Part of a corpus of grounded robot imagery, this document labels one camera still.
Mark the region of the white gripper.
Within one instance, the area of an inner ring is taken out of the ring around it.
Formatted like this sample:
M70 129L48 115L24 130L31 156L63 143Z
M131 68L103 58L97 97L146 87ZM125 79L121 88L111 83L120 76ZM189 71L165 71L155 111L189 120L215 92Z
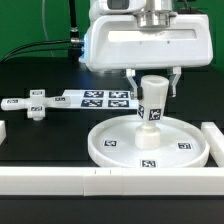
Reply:
M213 58L206 15L177 15L167 28L140 28L132 15L102 16L85 36L85 64L92 71L126 69L130 97L141 100L134 80L141 69L169 68L169 96L176 96L180 67L207 65Z

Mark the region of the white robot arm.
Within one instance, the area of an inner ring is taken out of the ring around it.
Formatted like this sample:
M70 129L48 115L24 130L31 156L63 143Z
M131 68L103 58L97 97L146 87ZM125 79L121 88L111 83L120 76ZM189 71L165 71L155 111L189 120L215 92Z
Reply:
M186 67L213 58L209 19L174 0L90 0L90 27L79 61L91 71L166 69L169 95Z

